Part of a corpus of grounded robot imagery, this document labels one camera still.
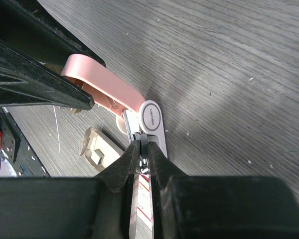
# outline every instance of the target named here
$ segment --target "beige plastic piece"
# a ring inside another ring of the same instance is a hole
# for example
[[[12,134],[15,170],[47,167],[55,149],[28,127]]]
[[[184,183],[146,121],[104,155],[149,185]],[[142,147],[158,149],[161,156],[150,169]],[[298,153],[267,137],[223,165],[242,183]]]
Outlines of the beige plastic piece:
[[[65,110],[70,114],[78,114],[82,111],[81,109],[75,109],[75,108],[66,108]]]
[[[125,121],[121,117],[115,117],[116,126],[118,127],[119,131],[123,134],[128,134],[125,126]]]
[[[63,68],[56,66],[56,65],[49,64],[49,63],[41,63],[41,64],[43,66],[45,66],[46,68],[49,68],[50,70],[54,71],[56,74],[61,75]]]
[[[86,130],[80,155],[84,155],[96,170],[101,172],[122,154],[123,151],[100,130],[92,127]]]

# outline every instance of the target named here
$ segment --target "thin white wire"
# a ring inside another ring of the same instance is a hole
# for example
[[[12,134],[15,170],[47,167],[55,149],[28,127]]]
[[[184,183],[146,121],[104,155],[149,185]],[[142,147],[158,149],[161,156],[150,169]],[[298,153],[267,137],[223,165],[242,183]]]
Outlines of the thin white wire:
[[[55,106],[53,106],[53,110],[54,110],[54,116],[55,116],[56,131],[58,133],[58,143],[59,143],[59,152],[60,152],[60,134],[59,134],[58,119],[56,118]]]

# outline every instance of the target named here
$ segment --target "ugreen logo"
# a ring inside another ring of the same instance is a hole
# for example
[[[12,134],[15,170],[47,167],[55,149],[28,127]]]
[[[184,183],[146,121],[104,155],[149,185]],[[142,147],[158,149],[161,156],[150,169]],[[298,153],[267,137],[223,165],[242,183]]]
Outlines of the ugreen logo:
[[[149,103],[143,108],[143,125],[149,131],[155,131],[160,125],[160,111],[158,107]]]
[[[152,124],[152,125],[155,125],[155,123],[154,123],[154,116],[153,116],[153,110],[150,109],[149,112],[150,112],[150,120],[151,120],[151,124]]]

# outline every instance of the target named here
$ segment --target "gray wooden surface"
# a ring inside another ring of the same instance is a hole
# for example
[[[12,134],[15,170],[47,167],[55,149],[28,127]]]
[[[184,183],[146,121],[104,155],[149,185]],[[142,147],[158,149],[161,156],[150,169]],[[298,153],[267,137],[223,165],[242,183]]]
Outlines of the gray wooden surface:
[[[40,2],[161,105],[169,158],[184,172],[275,175],[299,200],[299,0]],[[90,126],[128,143],[102,108],[57,110],[60,152],[53,107],[10,111],[53,176],[96,173],[78,156]]]

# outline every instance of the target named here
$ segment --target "pink plastic casing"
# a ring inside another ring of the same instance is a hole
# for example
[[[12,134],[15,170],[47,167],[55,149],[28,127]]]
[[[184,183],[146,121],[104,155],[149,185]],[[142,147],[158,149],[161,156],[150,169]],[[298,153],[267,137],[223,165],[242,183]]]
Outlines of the pink plastic casing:
[[[85,55],[69,56],[61,76],[82,87],[93,97],[95,103],[119,117],[123,116],[123,110],[126,108],[138,113],[145,101],[137,90]]]

